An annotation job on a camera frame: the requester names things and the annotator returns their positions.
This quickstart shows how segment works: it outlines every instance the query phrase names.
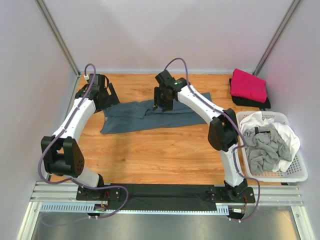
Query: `white plastic basket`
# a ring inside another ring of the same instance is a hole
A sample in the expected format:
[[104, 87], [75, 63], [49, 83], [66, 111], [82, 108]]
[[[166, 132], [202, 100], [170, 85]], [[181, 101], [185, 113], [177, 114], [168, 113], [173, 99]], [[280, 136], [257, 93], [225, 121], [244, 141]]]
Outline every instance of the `white plastic basket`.
[[[236, 120], [239, 123], [244, 119], [245, 117], [249, 116], [250, 114], [253, 114], [254, 111], [241, 111], [236, 114]], [[274, 119], [275, 122], [286, 124], [290, 126], [288, 118], [280, 113], [280, 112], [273, 112], [273, 111], [262, 111], [262, 119]], [[262, 174], [252, 174], [250, 172], [249, 163], [246, 155], [246, 150], [244, 147], [241, 148], [242, 156], [243, 156], [243, 162], [245, 167], [245, 172], [248, 177], [256, 178], [259, 181], [263, 182], [279, 182], [279, 183], [295, 183], [295, 182], [303, 182], [307, 180], [308, 173], [307, 169], [304, 163], [304, 160], [300, 154], [300, 151], [298, 151], [288, 168], [286, 172], [283, 171], [265, 171]]]

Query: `red folded cloth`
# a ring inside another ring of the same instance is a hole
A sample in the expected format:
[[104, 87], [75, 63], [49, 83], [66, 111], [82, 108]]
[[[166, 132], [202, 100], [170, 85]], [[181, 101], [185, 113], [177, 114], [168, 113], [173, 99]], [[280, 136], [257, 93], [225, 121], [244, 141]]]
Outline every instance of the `red folded cloth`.
[[234, 97], [265, 103], [268, 97], [266, 81], [245, 71], [235, 69], [232, 74], [230, 94]]

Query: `garment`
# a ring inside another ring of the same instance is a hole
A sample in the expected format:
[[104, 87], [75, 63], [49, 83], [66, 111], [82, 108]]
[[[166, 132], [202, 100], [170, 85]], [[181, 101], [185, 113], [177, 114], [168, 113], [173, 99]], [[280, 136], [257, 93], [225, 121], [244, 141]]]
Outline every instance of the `garment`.
[[249, 116], [245, 117], [239, 123], [239, 129], [241, 133], [244, 133], [248, 129], [253, 129], [254, 127], [263, 127], [272, 124], [281, 138], [284, 140], [286, 145], [290, 149], [290, 160], [287, 161], [285, 159], [279, 159], [279, 162], [272, 169], [273, 172], [282, 171], [286, 172], [290, 167], [293, 159], [295, 158], [299, 148], [300, 148], [300, 140], [294, 131], [286, 124], [281, 124], [279, 122], [275, 122], [273, 118], [262, 118], [262, 112], [256, 111]]
[[255, 107], [255, 108], [260, 108], [260, 109], [270, 109], [271, 108], [271, 104], [270, 104], [270, 100], [267, 97], [265, 102], [258, 102], [258, 101], [253, 101], [250, 99], [246, 99], [244, 97], [240, 97], [240, 96], [231, 96], [232, 101], [238, 105], [238, 106], [247, 106], [247, 107]]
[[[210, 93], [202, 94], [211, 101]], [[154, 100], [119, 103], [103, 110], [102, 134], [127, 133], [155, 128], [174, 128], [206, 122], [185, 104], [173, 101], [173, 110], [153, 110]]]
[[243, 136], [251, 173], [272, 171], [280, 159], [291, 162], [290, 149], [273, 124], [248, 129]]
[[232, 74], [230, 94], [259, 103], [267, 99], [266, 81], [245, 71], [235, 69]]

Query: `dark blue cloth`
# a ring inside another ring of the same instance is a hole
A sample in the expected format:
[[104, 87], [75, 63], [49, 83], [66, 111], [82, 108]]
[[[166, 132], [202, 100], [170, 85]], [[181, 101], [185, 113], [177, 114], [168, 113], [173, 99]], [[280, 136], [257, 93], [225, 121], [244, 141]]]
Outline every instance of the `dark blue cloth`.
[[[202, 94], [211, 101], [209, 92]], [[206, 122], [185, 104], [173, 101], [173, 110], [153, 110], [154, 100], [119, 103], [103, 110], [102, 134], [128, 133], [146, 129], [174, 128]]]

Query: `white wall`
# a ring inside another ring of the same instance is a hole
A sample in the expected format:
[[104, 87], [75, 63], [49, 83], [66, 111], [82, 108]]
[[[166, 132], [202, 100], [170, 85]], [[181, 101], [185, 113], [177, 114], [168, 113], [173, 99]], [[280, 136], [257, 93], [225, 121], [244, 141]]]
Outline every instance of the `white wall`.
[[75, 76], [34, 0], [0, 2], [0, 233], [16, 238], [40, 141], [66, 113]]
[[228, 73], [255, 69], [292, 0], [45, 2], [80, 69], [158, 73], [183, 57], [191, 72]]
[[304, 0], [273, 50], [260, 77], [266, 79], [272, 110], [287, 115], [301, 140], [308, 180], [299, 183], [320, 239], [320, 1]]

